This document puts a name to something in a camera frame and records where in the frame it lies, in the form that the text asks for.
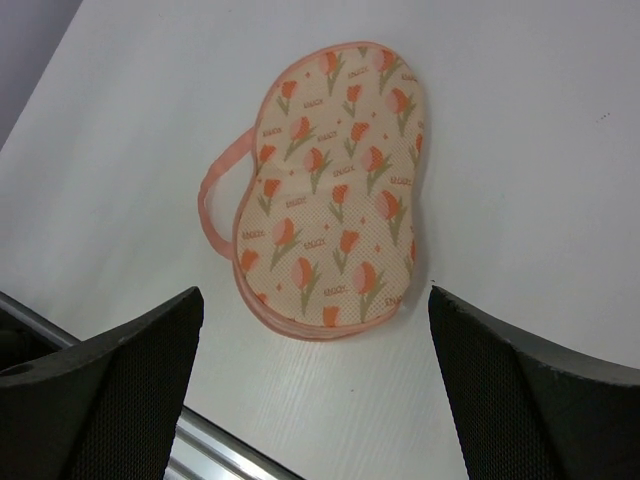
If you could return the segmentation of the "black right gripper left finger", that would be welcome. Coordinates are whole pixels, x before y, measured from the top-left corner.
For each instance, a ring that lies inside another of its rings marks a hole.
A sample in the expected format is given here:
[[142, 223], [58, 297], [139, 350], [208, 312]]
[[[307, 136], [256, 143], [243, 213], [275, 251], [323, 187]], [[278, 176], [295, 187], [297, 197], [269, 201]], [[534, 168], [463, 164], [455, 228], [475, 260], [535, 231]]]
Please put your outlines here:
[[202, 294], [191, 287], [2, 370], [2, 478], [163, 478], [203, 320]]

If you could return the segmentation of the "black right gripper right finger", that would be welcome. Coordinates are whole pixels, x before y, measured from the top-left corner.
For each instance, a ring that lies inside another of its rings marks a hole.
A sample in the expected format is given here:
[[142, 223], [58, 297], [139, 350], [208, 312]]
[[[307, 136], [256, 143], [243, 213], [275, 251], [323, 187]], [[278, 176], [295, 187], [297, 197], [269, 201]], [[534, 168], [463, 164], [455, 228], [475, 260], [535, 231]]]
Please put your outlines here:
[[429, 323], [472, 479], [636, 479], [639, 372], [433, 287]]

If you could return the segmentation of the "floral mesh laundry bag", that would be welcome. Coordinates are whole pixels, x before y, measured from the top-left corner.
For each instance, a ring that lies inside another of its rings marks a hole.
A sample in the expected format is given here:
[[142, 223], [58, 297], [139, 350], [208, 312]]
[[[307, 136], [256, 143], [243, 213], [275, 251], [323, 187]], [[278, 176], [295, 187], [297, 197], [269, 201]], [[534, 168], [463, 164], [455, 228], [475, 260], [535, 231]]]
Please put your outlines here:
[[399, 311], [426, 127], [424, 91], [386, 46], [330, 46], [279, 75], [198, 193], [203, 233], [264, 325], [330, 341]]

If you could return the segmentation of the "aluminium mounting rail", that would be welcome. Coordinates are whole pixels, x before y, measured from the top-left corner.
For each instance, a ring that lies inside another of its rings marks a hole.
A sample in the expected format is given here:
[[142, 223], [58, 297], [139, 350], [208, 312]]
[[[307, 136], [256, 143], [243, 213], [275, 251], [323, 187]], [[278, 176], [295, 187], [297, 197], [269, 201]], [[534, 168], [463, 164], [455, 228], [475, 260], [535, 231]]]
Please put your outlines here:
[[80, 341], [1, 299], [1, 475], [5, 479], [161, 479], [190, 475], [174, 440], [238, 478], [292, 472], [184, 407], [204, 320], [189, 288]]

